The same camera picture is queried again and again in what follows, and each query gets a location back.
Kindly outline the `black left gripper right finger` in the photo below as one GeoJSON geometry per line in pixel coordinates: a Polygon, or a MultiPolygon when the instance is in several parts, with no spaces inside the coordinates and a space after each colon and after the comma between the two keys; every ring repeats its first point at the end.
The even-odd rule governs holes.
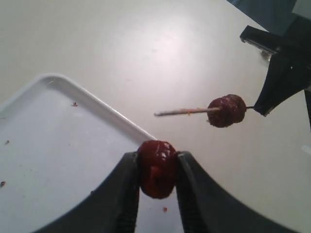
{"type": "Polygon", "coordinates": [[[176,192],[186,233],[290,233],[225,191],[187,151],[178,154],[176,192]]]}

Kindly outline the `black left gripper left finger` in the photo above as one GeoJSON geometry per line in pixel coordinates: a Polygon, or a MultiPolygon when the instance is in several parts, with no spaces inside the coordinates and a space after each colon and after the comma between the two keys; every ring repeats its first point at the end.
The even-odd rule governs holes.
{"type": "Polygon", "coordinates": [[[39,233],[133,233],[139,203],[137,154],[127,152],[84,201],[39,233]]]}

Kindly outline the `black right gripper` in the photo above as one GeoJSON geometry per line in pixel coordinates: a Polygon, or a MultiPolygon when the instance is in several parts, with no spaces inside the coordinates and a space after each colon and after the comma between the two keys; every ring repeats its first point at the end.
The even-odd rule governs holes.
{"type": "Polygon", "coordinates": [[[309,19],[296,17],[284,35],[247,26],[240,39],[272,54],[263,88],[254,104],[254,110],[262,116],[311,85],[309,19]]]}

